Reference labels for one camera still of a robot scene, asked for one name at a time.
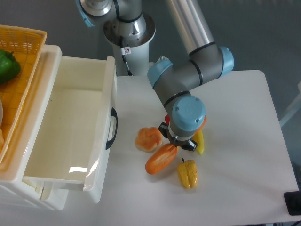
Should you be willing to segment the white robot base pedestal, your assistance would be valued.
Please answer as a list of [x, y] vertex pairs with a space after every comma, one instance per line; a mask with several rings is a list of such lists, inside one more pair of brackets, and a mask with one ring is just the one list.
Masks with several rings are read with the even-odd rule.
[[112, 45], [117, 76], [146, 76], [150, 62], [150, 42], [156, 26], [150, 15], [143, 12], [138, 19], [124, 22], [118, 19], [104, 23], [104, 35]]

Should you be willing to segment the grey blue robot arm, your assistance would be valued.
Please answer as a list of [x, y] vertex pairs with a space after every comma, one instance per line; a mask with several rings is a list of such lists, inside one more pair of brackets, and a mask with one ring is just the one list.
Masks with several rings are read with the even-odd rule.
[[118, 76], [145, 75], [160, 99], [169, 123], [160, 133], [171, 144], [194, 151], [193, 135], [205, 121], [205, 107], [190, 91], [230, 73], [234, 58], [227, 47], [218, 47], [200, 6], [195, 0], [169, 0], [167, 6], [189, 55], [188, 62], [175, 66], [161, 58], [149, 62], [149, 43], [156, 28], [139, 0], [79, 0], [77, 5], [88, 27], [92, 19], [104, 18], [103, 32], [112, 45]]

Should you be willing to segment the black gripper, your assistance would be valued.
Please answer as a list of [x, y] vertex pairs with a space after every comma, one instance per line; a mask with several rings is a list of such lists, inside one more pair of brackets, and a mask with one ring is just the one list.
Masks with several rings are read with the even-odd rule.
[[176, 135], [172, 131], [171, 127], [169, 127], [165, 122], [161, 122], [158, 130], [164, 138], [170, 141], [170, 143], [174, 144], [175, 146], [182, 147], [183, 150], [194, 152], [197, 148], [197, 142], [192, 140], [192, 135], [188, 137]]

